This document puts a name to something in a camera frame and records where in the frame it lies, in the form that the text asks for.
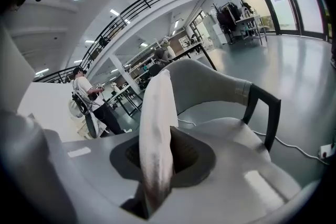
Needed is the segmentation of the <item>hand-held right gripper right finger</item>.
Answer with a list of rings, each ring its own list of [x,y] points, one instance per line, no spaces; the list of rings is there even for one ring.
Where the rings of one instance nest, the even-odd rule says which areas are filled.
[[[170,132],[174,168],[171,187],[186,188],[200,184],[215,167],[215,152],[208,144],[176,127],[171,127]]]

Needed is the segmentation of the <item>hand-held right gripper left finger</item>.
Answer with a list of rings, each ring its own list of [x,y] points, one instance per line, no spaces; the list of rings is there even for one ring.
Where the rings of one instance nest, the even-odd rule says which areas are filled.
[[[141,182],[139,137],[117,145],[110,153],[110,163],[122,178]]]

